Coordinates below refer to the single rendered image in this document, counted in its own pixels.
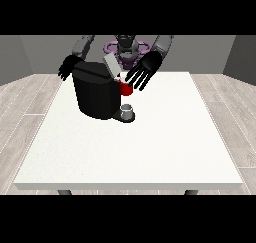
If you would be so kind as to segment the red pod holder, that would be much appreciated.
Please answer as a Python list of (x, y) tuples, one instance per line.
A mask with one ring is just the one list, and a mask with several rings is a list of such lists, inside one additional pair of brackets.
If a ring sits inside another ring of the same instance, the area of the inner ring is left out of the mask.
[(129, 86), (127, 82), (119, 81), (119, 89), (122, 96), (129, 96), (133, 93), (133, 86)]

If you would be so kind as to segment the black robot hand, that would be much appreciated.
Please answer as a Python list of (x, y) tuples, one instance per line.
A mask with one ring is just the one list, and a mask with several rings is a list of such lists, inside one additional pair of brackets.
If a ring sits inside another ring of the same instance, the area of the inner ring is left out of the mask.
[(145, 54), (126, 75), (125, 81), (128, 86), (133, 85), (135, 89), (142, 91), (152, 76), (158, 71), (162, 64), (162, 56), (157, 51)]
[(59, 67), (58, 76), (65, 81), (68, 76), (72, 73), (74, 70), (74, 67), (77, 63), (81, 62), (82, 58), (77, 57), (75, 55), (69, 55), (67, 56), (62, 65)]

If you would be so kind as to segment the small grey cup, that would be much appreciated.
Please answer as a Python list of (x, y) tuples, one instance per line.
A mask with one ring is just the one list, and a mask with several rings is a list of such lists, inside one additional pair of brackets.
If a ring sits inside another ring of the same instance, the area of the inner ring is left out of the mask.
[(129, 120), (133, 116), (133, 108), (130, 104), (123, 104), (120, 107), (120, 111), (121, 111), (121, 118), (124, 120)]

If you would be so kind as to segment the pale grey machine lid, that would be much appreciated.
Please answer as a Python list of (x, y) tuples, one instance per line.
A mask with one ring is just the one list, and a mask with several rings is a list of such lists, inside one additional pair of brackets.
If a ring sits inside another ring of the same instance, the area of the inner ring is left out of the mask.
[(113, 53), (109, 53), (103, 57), (103, 62), (106, 65), (112, 78), (116, 78), (122, 71)]

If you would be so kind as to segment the black coffee machine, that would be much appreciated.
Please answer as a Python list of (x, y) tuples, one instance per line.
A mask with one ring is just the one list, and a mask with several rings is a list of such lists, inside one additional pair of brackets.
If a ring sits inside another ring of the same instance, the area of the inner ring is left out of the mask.
[(123, 123), (135, 120), (135, 113), (127, 119), (121, 114), (119, 83), (109, 73), (104, 63), (78, 62), (72, 71), (79, 109), (94, 119), (116, 119)]

